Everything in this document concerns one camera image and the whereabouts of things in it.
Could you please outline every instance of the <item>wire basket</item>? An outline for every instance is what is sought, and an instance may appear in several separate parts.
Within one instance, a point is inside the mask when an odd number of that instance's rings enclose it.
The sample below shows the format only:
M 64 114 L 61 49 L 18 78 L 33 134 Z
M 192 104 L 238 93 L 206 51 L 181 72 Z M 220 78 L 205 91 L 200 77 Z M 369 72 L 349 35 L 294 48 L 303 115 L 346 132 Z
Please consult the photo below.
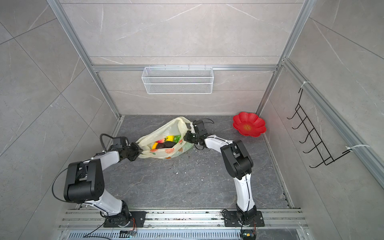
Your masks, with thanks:
M 142 80 L 148 94 L 212 93 L 211 67 L 146 67 Z

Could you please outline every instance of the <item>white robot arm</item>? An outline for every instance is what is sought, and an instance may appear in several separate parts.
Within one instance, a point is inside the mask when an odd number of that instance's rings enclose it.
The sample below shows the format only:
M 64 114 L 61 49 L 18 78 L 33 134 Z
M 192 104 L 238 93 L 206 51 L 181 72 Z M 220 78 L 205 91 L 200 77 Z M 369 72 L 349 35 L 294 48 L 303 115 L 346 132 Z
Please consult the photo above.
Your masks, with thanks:
M 252 198 L 250 183 L 253 161 L 242 141 L 226 140 L 214 134 L 208 134 L 202 120 L 193 121 L 192 124 L 194 129 L 187 132 L 184 140 L 220 152 L 223 156 L 225 168 L 235 181 L 237 193 L 236 215 L 239 223 L 247 226 L 258 222 L 261 224 L 260 226 L 264 226 L 264 222 L 260 221 L 262 220 L 261 212 L 257 211 Z
M 242 141 L 226 140 L 214 134 L 208 134 L 202 120 L 194 121 L 193 126 L 194 129 L 186 133 L 184 140 L 220 152 L 226 170 L 235 181 L 236 216 L 239 224 L 248 226 L 254 222 L 260 222 L 262 215 L 256 209 L 250 186 L 253 161 Z M 103 144 L 102 136 L 113 139 L 113 145 L 108 151 Z M 134 142 L 128 144 L 126 137 L 102 134 L 100 139 L 104 149 L 102 153 L 96 154 L 90 160 L 69 164 L 64 199 L 67 202 L 91 205 L 102 211 L 109 223 L 125 227 L 130 223 L 132 215 L 124 201 L 116 199 L 104 189 L 103 170 L 126 158 L 130 161 L 136 160 L 142 149 Z
M 101 139 L 102 136 L 113 139 L 113 145 L 108 151 Z M 103 170 L 123 159 L 136 160 L 142 149 L 134 142 L 128 145 L 126 137 L 102 134 L 100 140 L 104 148 L 102 153 L 89 160 L 69 164 L 64 199 L 67 202 L 91 205 L 102 211 L 109 223 L 125 227 L 130 223 L 132 215 L 124 201 L 116 199 L 104 189 Z
M 226 140 L 216 135 L 209 135 L 204 139 L 205 146 L 207 148 L 216 150 L 221 153 L 221 148 L 233 143 L 232 140 Z M 251 174 L 246 174 L 241 179 L 237 177 L 233 178 L 235 181 L 236 193 L 237 193 L 237 206 L 243 211 L 246 212 L 254 207 L 255 202 L 252 198 L 251 190 Z

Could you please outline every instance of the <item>wall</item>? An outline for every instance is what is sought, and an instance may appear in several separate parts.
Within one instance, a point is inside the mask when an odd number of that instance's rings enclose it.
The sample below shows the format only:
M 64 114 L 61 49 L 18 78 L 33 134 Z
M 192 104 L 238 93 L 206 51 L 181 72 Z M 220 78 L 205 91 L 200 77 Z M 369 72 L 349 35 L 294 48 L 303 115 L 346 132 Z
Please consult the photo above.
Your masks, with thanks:
M 300 0 L 61 2 L 93 63 L 110 65 L 277 64 L 302 6 Z M 272 75 L 216 71 L 212 94 L 148 95 L 139 72 L 100 74 L 122 114 L 255 112 Z M 163 99 L 178 104 L 154 108 Z
M 290 56 L 384 159 L 384 1 L 318 0 Z
M 212 94 L 147 94 L 141 75 L 141 71 L 100 72 L 122 114 L 191 115 L 255 112 L 272 72 L 215 71 Z
M 45 0 L 0 3 L 0 239 L 50 239 L 60 169 L 116 119 Z M 56 194 L 62 198 L 63 179 Z
M 278 167 L 287 185 L 294 206 L 302 208 L 315 239 L 382 239 L 384 190 L 354 153 L 348 153 L 329 165 L 320 165 L 321 157 L 310 138 L 304 142 L 307 131 L 300 124 L 295 107 L 300 95 L 300 85 L 290 73 L 283 70 L 276 83 L 269 103 L 261 117 L 266 121 L 266 138 L 271 146 Z M 303 93 L 300 104 L 324 141 L 330 154 L 337 158 L 347 144 Z M 311 130 L 309 122 L 305 125 Z M 315 132 L 311 133 L 320 142 Z M 322 156 L 329 154 L 319 145 Z
M 318 0 L 290 60 L 379 156 L 383 156 L 383 18 L 382 1 Z M 320 165 L 319 145 L 303 142 L 307 135 L 295 106 L 300 84 L 283 70 L 261 117 L 266 138 L 295 207 L 303 209 L 316 239 L 382 239 L 384 190 L 354 153 Z M 347 144 L 303 93 L 300 103 L 337 158 Z M 304 118 L 304 112 L 298 111 Z M 318 143 L 319 137 L 311 133 Z

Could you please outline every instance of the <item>red flower-shaped plate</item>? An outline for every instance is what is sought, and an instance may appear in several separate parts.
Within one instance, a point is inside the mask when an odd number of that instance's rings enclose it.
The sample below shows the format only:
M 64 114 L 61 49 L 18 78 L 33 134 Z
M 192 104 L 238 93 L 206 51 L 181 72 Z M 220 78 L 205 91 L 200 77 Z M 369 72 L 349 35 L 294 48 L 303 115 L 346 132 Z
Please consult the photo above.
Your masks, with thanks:
M 233 127 L 241 135 L 258 137 L 265 133 L 265 121 L 254 113 L 241 112 L 233 117 Z

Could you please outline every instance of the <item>plastic bag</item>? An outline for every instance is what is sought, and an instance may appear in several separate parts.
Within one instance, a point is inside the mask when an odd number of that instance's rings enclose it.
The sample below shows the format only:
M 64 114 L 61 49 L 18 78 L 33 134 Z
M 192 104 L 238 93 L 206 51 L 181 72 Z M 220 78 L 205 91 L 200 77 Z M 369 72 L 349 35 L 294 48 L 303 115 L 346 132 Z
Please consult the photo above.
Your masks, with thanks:
M 169 159 L 177 157 L 183 152 L 189 150 L 193 144 L 184 141 L 184 135 L 187 133 L 187 125 L 191 126 L 191 131 L 194 131 L 192 122 L 184 117 L 178 117 L 169 121 L 164 126 L 160 127 L 156 131 L 141 137 L 136 142 L 143 149 L 143 152 L 139 155 L 139 158 L 155 157 L 162 159 Z M 150 145 L 154 142 L 164 139 L 167 136 L 181 135 L 180 141 L 176 143 L 172 148 L 151 149 Z

